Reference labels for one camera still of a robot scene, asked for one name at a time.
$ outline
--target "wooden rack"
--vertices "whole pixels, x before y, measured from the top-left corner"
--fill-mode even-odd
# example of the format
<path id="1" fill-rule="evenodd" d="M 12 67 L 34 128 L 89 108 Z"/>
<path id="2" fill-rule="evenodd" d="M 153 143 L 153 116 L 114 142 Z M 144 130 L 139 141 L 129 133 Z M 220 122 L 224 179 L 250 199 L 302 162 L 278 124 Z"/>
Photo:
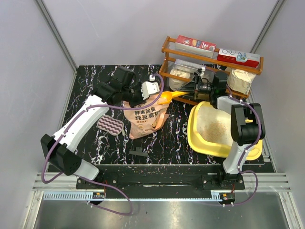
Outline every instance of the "wooden rack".
<path id="1" fill-rule="evenodd" d="M 175 58 L 169 57 L 170 53 L 171 54 L 180 55 L 180 56 L 184 56 L 184 57 L 188 57 L 188 58 L 193 58 L 193 59 L 204 61 L 204 62 L 208 62 L 208 63 L 211 63 L 211 64 L 218 64 L 218 65 L 230 67 L 230 68 L 233 68 L 233 69 L 241 69 L 241 70 L 244 70 L 244 71 L 247 71 L 247 72 L 250 72 L 250 73 L 255 73 L 257 75 L 260 75 L 262 73 L 262 71 L 263 71 L 263 66 L 264 66 L 264 58 L 263 57 L 260 58 L 260 63 L 257 66 L 257 68 L 253 68 L 253 67 L 248 67 L 248 66 L 244 66 L 244 65 L 235 64 L 235 63 L 228 63 L 228 62 L 218 61 L 217 60 L 217 55 L 218 55 L 218 52 L 219 52 L 219 48 L 215 49 L 214 53 L 216 53 L 216 57 L 215 57 L 215 54 L 214 54 L 213 58 L 209 58 L 209 57 L 205 57 L 205 56 L 200 56 L 200 55 L 196 55 L 196 54 L 191 54 L 191 53 L 187 53 L 187 52 L 171 49 L 170 48 L 170 43 L 171 42 L 175 43 L 176 39 L 170 38 L 170 37 L 166 37 L 166 39 L 164 41 L 164 44 L 162 46 L 162 52 L 165 53 L 165 58 L 164 58 L 162 66 L 161 66 L 161 68 L 159 70 L 159 74 L 163 78 L 168 77 L 168 78 L 173 78 L 173 79 L 181 80 L 181 81 L 184 81 L 184 82 L 189 82 L 190 81 L 190 79 L 186 79 L 186 78 L 179 77 L 179 76 L 176 76 L 176 75 L 171 75 L 169 73 L 170 72 L 168 70 L 169 62 L 173 62 L 174 63 L 176 61 Z M 223 70 L 215 69 L 215 68 L 211 68 L 211 67 L 206 67 L 206 68 L 207 69 L 211 69 L 213 71 L 223 71 Z M 233 92 L 233 95 L 239 96 L 241 98 L 248 98 L 249 97 L 248 94 L 245 95 L 245 94 L 242 94 L 242 93 L 234 91 L 234 90 L 232 90 L 232 92 Z M 177 101 L 188 103 L 188 104 L 192 104 L 192 105 L 198 104 L 195 101 L 190 101 L 188 99 L 183 99 L 183 98 L 180 98 L 180 97 L 177 97 L 177 98 L 174 98 L 174 99 L 177 100 Z"/>

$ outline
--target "reflective floor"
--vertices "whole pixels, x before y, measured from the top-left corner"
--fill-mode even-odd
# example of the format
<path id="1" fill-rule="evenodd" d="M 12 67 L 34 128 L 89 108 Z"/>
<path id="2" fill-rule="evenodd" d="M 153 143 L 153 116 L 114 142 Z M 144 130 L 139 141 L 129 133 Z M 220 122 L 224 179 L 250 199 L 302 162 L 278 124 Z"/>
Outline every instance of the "reflective floor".
<path id="1" fill-rule="evenodd" d="M 237 193 L 236 202 L 248 197 Z M 128 212 L 127 202 L 104 202 L 103 207 Z M 276 193 L 257 193 L 238 207 L 208 206 L 197 202 L 134 202 L 132 216 L 119 216 L 85 202 L 45 200 L 36 229 L 287 229 Z"/>

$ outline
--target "pink checkered mat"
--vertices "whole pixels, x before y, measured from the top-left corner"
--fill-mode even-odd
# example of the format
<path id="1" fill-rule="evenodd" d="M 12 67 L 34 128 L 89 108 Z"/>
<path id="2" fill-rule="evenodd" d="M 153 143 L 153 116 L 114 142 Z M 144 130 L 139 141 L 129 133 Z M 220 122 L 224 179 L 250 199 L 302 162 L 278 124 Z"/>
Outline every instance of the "pink checkered mat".
<path id="1" fill-rule="evenodd" d="M 101 130 L 107 131 L 113 136 L 117 136 L 122 132 L 124 123 L 120 120 L 111 118 L 109 115 L 104 115 L 97 122 L 97 127 Z"/>

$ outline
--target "pink plastic bag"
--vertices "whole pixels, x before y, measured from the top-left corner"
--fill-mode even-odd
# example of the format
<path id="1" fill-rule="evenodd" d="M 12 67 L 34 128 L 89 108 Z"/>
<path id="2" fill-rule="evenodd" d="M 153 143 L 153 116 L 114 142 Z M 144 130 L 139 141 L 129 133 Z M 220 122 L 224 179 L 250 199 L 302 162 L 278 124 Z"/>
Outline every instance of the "pink plastic bag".
<path id="1" fill-rule="evenodd" d="M 146 135 L 149 135 L 161 127 L 163 127 L 168 114 L 166 114 L 166 109 L 169 104 L 159 105 L 157 102 L 145 109 L 141 110 L 141 106 L 150 104 L 157 98 L 157 95 L 151 96 L 145 101 L 145 104 L 140 104 L 136 111 L 124 110 L 124 115 L 128 121 L 131 122 L 132 126 L 129 133 L 129 138 L 136 139 Z M 164 98 L 159 98 L 158 102 L 164 101 Z M 130 107 L 128 102 L 124 102 L 125 107 Z"/>

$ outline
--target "yellow tray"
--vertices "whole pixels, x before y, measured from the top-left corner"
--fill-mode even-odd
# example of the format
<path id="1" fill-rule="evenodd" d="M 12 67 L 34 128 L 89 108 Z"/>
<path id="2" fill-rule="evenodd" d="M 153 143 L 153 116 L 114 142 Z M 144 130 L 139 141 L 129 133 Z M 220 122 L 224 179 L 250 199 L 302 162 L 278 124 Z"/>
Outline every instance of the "yellow tray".
<path id="1" fill-rule="evenodd" d="M 189 120 L 187 123 L 187 141 L 190 147 L 197 153 L 207 154 L 212 156 L 227 157 L 229 155 L 231 146 L 208 142 L 197 131 L 197 116 L 201 106 L 207 107 L 207 110 L 212 108 L 209 102 L 200 102 L 194 106 L 191 110 Z M 221 120 L 227 118 L 228 115 L 224 111 L 213 111 L 213 118 L 215 120 Z M 256 160 L 261 154 L 263 149 L 263 141 L 260 140 L 257 145 L 249 152 L 246 160 Z"/>

